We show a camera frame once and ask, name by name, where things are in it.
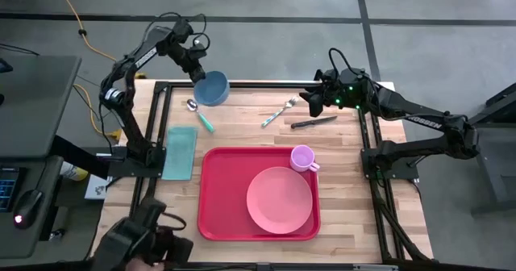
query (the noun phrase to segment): blue bowl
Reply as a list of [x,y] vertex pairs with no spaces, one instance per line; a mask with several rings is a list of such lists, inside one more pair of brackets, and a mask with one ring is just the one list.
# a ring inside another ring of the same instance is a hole
[[229,81],[224,73],[213,71],[206,73],[206,78],[193,87],[193,97],[205,106],[218,106],[229,95]]

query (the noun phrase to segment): keyboard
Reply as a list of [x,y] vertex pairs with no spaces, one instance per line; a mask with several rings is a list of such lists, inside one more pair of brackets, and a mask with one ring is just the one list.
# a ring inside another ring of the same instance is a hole
[[0,213],[12,211],[26,172],[25,168],[0,167]]

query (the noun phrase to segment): knife handle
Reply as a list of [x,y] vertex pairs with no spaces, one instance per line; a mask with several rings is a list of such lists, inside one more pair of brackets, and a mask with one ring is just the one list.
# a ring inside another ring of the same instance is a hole
[[305,126],[308,126],[308,125],[312,125],[313,123],[314,123],[313,121],[305,121],[305,122],[293,123],[292,125],[290,125],[290,127],[295,129],[297,127],[305,127]]

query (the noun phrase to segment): spoon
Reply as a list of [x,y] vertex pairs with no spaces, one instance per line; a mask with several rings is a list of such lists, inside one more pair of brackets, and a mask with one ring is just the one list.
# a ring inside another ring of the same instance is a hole
[[211,133],[215,131],[210,122],[208,122],[208,119],[203,114],[199,113],[198,105],[193,99],[189,98],[189,100],[186,101],[186,106],[188,107],[188,110],[197,113],[197,115],[199,116],[199,118],[201,118],[202,123],[204,123],[204,126],[206,127],[206,129],[208,129],[208,131],[210,131]]

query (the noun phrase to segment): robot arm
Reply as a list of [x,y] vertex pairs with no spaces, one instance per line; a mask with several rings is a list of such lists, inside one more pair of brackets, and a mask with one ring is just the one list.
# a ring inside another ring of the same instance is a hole
[[383,141],[368,152],[372,169],[388,170],[402,157],[446,154],[457,159],[470,159],[479,152],[478,134],[465,115],[450,115],[405,100],[399,93],[372,81],[364,69],[349,67],[340,74],[336,70],[318,70],[316,81],[321,84],[307,88],[300,96],[310,106],[310,115],[317,117],[323,106],[361,109],[364,113],[385,120],[406,119],[424,127],[441,131],[439,138],[402,144]]
[[[199,58],[206,55],[202,44],[192,48],[183,48],[183,44],[194,30],[185,19],[179,19],[172,29],[154,27],[146,40],[131,54],[118,61],[112,72],[102,81],[99,94],[100,103],[113,110],[127,136],[127,157],[145,167],[152,167],[163,162],[163,152],[153,147],[151,141],[144,138],[132,114],[135,97],[135,75],[154,56],[169,56],[181,66],[193,83],[205,78]],[[125,90],[114,87],[120,79],[125,81]]]

